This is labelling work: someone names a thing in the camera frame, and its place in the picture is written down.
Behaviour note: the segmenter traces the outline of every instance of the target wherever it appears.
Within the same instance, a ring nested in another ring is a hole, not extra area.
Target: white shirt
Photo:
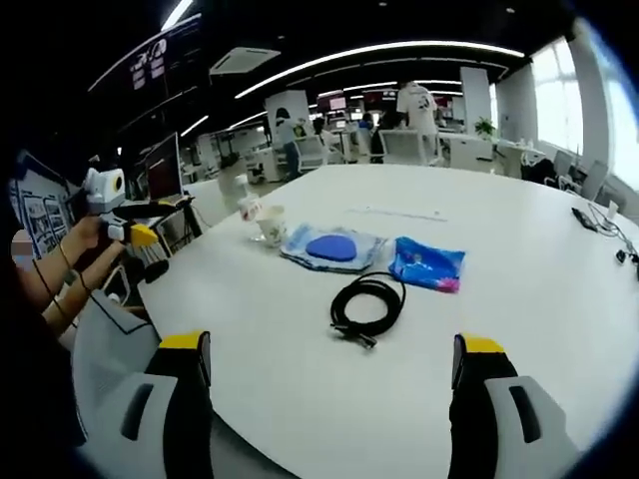
[[[436,135],[435,112],[437,104],[430,92],[415,83],[408,83],[397,95],[397,111],[408,113],[408,127],[423,135]]]
[[[295,127],[297,125],[298,124],[294,122],[293,120],[291,120],[290,118],[276,119],[276,134],[278,135],[278,138],[280,139],[280,143],[282,143],[282,145],[285,145],[287,143],[292,143],[295,141],[296,139]]]

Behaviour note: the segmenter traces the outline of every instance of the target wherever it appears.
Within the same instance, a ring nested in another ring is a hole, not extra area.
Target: window
[[[612,174],[639,192],[639,129],[637,119],[624,88],[624,73],[617,66],[614,54],[600,39],[593,41],[601,69],[610,135],[610,165]]]
[[[608,79],[605,89],[610,109],[612,174],[639,191],[639,132],[632,105],[618,80]]]
[[[581,153],[581,94],[565,39],[557,40],[533,55],[532,75],[537,98],[539,140],[573,153]]]
[[[493,83],[490,85],[490,119],[492,126],[499,131],[499,111],[497,110],[497,88]]]

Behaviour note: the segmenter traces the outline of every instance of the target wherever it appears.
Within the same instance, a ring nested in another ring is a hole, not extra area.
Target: white cup
[[[284,207],[266,207],[256,215],[256,223],[269,246],[279,246],[287,238],[287,225],[284,221]]]
[[[606,219],[609,222],[612,222],[615,219],[615,215],[617,214],[618,210],[619,210],[619,205],[617,205],[613,201],[610,201],[610,205],[608,206],[608,214],[606,215]]]

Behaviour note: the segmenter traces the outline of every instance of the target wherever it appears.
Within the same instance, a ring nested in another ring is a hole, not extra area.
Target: blue plastic bag
[[[307,252],[307,245],[326,235],[341,235],[355,244],[356,256],[350,261],[335,261],[315,257]],[[359,273],[374,263],[386,239],[344,228],[320,229],[309,224],[300,225],[280,247],[280,254],[303,267],[315,271]]]
[[[442,292],[459,291],[459,274],[466,253],[420,244],[407,237],[395,240],[395,257],[388,267],[398,280]]]

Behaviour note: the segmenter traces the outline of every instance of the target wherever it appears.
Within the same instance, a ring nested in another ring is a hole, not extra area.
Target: computer screen
[[[330,109],[331,110],[345,110],[346,109],[346,98],[338,97],[330,99]]]
[[[145,166],[151,200],[182,194],[178,134],[174,133],[156,145],[147,155]]]

